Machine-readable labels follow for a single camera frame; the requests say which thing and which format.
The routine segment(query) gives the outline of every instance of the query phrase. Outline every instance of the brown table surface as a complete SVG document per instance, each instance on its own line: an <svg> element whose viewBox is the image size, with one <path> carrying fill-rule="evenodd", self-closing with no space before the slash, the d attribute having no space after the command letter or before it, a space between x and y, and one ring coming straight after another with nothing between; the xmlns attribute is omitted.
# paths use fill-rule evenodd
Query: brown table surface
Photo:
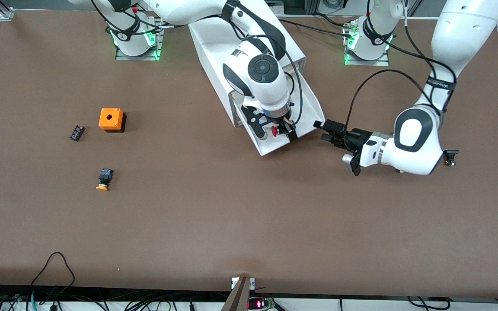
<svg viewBox="0 0 498 311"><path fill-rule="evenodd" d="M427 55L434 25L410 21ZM457 166L421 177L376 165L356 178L318 130L260 157L187 27L166 31L158 62L115 61L104 27L72 11L0 25L0 283L29 284L61 251L78 286L225 291L250 274L268 292L498 298L498 32L462 73L441 129ZM324 114L343 122L381 68L345 66L338 37L286 28ZM389 54L425 80L423 61ZM382 74L351 127L389 133L418 95ZM105 107L127 112L126 133L98 128ZM77 143L76 124L87 126ZM95 190L103 167L115 170L108 192ZM69 281L55 258L39 284Z"/></svg>

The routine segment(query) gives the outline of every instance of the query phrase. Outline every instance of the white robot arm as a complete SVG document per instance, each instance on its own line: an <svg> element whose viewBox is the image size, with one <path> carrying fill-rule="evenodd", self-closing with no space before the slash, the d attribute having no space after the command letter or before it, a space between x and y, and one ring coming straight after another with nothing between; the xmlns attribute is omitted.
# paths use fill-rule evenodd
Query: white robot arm
<svg viewBox="0 0 498 311"><path fill-rule="evenodd" d="M431 48L433 59L450 69L433 64L424 87L430 99L421 95L413 106L401 112L393 135L358 128L349 131L344 124L327 120L315 122L316 127L328 132L322 139L352 153L344 155L342 161L354 175L360 174L360 167L376 164L429 175L444 154L437 131L456 78L482 48L497 21L498 0L448 0L435 27ZM458 151L445 151L447 165L454 165L455 153Z"/></svg>
<svg viewBox="0 0 498 311"><path fill-rule="evenodd" d="M147 0L146 3L170 24L184 25L207 16L220 16L233 25L233 31L246 35L247 39L243 38L225 61L224 77L237 92L245 95L246 108L280 123L284 118L289 119L291 97L278 62L285 55L285 37L279 29L239 0Z"/></svg>
<svg viewBox="0 0 498 311"><path fill-rule="evenodd" d="M386 50L387 43L393 38L393 30L405 6L401 0L374 1L370 12L360 16L356 21L356 30L347 48L361 59L379 59Z"/></svg>
<svg viewBox="0 0 498 311"><path fill-rule="evenodd" d="M143 36L132 33L154 30L131 17L134 14L131 6L138 2L171 25L186 25L209 17L222 18L232 24L232 31L242 39L223 65L224 77L237 92L245 95L243 106L246 109L264 116L266 120L259 118L259 124L275 122L280 132L286 135L295 130L294 122L289 120L292 103L288 82L278 62L286 53L285 37L278 28L260 17L264 14L251 12L239 0L69 1L95 6L109 24L119 49L130 56L141 55L151 47ZM142 19L146 16L141 12L137 14ZM263 130L256 128L260 132L255 134L265 138Z"/></svg>

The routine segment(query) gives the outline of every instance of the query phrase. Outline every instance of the black electronic component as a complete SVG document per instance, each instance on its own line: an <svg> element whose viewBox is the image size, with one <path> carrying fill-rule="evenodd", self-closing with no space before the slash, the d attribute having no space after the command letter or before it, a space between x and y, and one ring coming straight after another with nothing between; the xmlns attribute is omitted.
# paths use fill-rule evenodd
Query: black electronic component
<svg viewBox="0 0 498 311"><path fill-rule="evenodd" d="M84 130L85 127L77 125L76 128L74 129L74 132L70 135L70 139L77 142L78 140L80 140Z"/></svg>
<svg viewBox="0 0 498 311"><path fill-rule="evenodd" d="M443 155L445 156L445 165L448 167L455 166L455 156L459 154L460 151L454 149L445 149L443 150Z"/></svg>
<svg viewBox="0 0 498 311"><path fill-rule="evenodd" d="M110 168L101 169L99 173L99 185L95 189L107 191L109 189L109 183L111 183L114 171Z"/></svg>

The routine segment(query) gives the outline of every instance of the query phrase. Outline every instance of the small black connector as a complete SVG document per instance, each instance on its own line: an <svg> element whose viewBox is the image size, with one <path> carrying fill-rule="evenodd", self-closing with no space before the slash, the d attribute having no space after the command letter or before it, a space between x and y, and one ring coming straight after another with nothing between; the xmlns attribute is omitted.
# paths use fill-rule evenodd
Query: small black connector
<svg viewBox="0 0 498 311"><path fill-rule="evenodd" d="M445 149L443 150L443 155L445 156L445 165L448 167L455 166L455 156L459 154L460 151L454 149Z"/></svg>
<svg viewBox="0 0 498 311"><path fill-rule="evenodd" d="M78 140L80 140L84 130L85 128L83 126L77 125L74 129L74 132L70 135L70 139L77 142Z"/></svg>

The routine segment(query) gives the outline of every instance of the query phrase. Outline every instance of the orange box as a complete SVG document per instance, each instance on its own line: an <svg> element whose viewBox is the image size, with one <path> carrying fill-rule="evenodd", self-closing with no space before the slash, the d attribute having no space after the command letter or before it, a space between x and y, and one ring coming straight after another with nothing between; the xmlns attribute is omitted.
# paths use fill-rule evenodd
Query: orange box
<svg viewBox="0 0 498 311"><path fill-rule="evenodd" d="M126 114L120 108L103 108L99 116L99 127L107 133L124 133Z"/></svg>

